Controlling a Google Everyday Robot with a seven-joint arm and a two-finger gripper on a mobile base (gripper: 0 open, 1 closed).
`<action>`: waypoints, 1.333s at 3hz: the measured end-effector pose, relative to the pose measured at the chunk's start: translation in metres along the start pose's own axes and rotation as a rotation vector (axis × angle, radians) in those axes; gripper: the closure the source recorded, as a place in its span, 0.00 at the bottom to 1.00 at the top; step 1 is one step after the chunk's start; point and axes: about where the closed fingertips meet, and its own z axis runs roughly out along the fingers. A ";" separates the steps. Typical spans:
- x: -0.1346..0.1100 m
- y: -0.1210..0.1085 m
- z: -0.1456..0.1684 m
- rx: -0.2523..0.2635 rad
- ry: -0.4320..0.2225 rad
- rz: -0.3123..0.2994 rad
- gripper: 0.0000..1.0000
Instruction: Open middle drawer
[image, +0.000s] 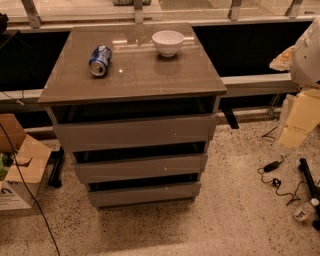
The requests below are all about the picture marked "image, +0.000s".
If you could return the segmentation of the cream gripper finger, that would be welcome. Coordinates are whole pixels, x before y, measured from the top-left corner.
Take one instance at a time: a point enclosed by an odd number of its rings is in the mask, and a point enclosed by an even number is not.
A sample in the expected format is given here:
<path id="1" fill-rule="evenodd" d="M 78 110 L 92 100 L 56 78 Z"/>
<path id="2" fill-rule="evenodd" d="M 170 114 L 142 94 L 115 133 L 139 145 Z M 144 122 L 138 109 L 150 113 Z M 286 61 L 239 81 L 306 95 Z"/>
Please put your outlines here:
<path id="1" fill-rule="evenodd" d="M 320 124 L 320 90 L 308 89 L 287 95 L 280 114 L 280 130 L 274 144 L 279 154 L 290 154 Z"/>

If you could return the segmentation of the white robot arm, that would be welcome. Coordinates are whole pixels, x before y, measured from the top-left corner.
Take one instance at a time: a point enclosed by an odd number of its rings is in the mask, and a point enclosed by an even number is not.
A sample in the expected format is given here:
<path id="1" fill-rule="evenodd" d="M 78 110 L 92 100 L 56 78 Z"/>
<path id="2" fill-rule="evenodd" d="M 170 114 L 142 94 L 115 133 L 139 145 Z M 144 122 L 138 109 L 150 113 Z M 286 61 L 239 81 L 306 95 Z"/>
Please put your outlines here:
<path id="1" fill-rule="evenodd" d="M 287 95 L 280 114 L 275 150 L 287 155 L 298 148 L 320 124 L 320 18 L 315 18 L 296 43 L 269 64 L 288 71 L 300 91 Z"/>

